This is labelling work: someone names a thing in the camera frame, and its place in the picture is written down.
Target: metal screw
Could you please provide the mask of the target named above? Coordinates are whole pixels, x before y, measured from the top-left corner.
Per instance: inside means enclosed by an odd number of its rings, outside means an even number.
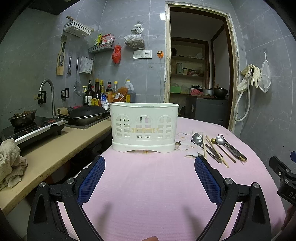
[[[46,185],[46,182],[41,182],[40,184],[39,184],[39,187],[45,187],[45,185]]]
[[[253,183],[254,188],[259,188],[260,185],[258,183]]]
[[[67,179],[67,183],[68,184],[72,184],[74,182],[74,178],[69,178],[69,179]]]
[[[232,183],[233,183],[233,180],[232,180],[231,178],[226,178],[226,179],[225,179],[225,182],[226,182],[227,184],[232,184]]]

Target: floral pattern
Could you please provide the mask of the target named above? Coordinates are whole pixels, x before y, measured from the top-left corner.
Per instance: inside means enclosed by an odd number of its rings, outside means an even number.
[[[203,153],[203,149],[192,142],[192,135],[193,131],[191,133],[179,133],[175,136],[175,142],[180,142],[177,148],[179,150],[185,150],[186,156],[197,157],[201,155],[199,152]]]

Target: green box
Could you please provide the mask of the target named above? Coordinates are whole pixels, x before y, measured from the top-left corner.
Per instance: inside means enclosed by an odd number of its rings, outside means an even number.
[[[170,92],[171,93],[181,93],[181,87],[178,86],[170,86]]]

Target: wooden door frame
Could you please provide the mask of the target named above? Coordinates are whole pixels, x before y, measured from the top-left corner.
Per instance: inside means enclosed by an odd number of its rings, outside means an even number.
[[[212,18],[220,19],[224,22],[228,43],[229,51],[229,66],[230,68],[230,88],[229,88],[229,121],[228,121],[228,130],[231,132],[234,131],[235,120],[233,118],[234,105],[236,102],[237,95],[236,87],[239,80],[239,53],[238,53],[238,44],[237,37],[235,33],[235,28],[231,19],[231,16],[227,13],[224,13],[220,10],[212,9],[206,6],[200,6],[196,4],[186,4],[186,3],[175,3],[167,2],[165,4],[165,87],[164,87],[164,103],[168,103],[170,97],[170,60],[171,60],[171,33],[170,33],[170,8],[181,8],[179,12],[187,12],[200,14]]]

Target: doorway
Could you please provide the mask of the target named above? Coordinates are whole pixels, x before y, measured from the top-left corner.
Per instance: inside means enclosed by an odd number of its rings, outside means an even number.
[[[181,3],[167,3],[165,14],[164,102],[179,104],[179,116],[233,130],[234,90],[239,72],[230,16]],[[228,94],[224,98],[214,97],[209,90],[203,94],[203,89],[216,86]]]

